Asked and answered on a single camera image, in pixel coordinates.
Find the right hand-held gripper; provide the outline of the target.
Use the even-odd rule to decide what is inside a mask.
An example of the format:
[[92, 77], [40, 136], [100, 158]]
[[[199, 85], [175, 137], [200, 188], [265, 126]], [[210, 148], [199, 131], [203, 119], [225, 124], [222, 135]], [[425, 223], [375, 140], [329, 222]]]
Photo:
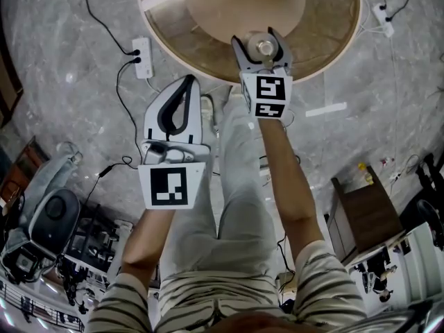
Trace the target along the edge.
[[289, 108], [293, 86], [293, 77], [289, 72], [292, 52], [274, 28], [268, 27], [268, 33], [277, 41], [277, 53], [271, 68], [254, 61], [236, 35], [232, 36], [231, 45], [240, 69], [241, 91], [250, 116], [258, 119], [282, 119]]

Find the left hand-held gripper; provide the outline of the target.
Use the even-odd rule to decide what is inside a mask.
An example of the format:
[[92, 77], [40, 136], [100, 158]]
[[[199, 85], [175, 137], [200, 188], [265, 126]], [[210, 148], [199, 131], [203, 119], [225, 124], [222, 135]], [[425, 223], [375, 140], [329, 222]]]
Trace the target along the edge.
[[[181, 105], [182, 123], [176, 126], [173, 116]], [[193, 208], [210, 157], [210, 148], [200, 144], [200, 85], [194, 76], [167, 85], [148, 106], [144, 138], [149, 140], [142, 143], [138, 174], [146, 209]]]

